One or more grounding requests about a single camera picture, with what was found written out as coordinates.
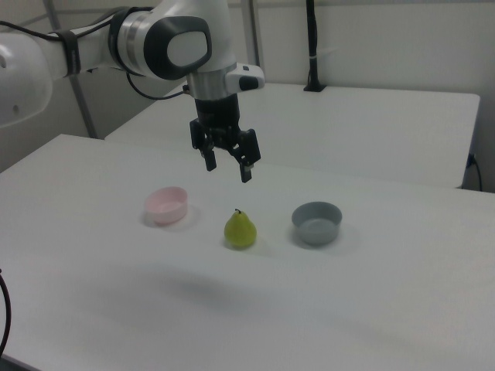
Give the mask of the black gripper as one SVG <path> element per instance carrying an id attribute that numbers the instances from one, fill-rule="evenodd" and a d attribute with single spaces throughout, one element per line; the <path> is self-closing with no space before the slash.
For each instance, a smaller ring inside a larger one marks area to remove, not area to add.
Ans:
<path id="1" fill-rule="evenodd" d="M 199 150 L 206 169 L 217 167 L 214 149 L 219 148 L 233 156 L 238 164 L 241 181 L 252 179 L 253 164 L 261 159 L 254 129 L 239 127 L 240 110 L 236 94 L 220 100 L 195 100 L 197 119 L 189 123 L 192 146 Z"/>

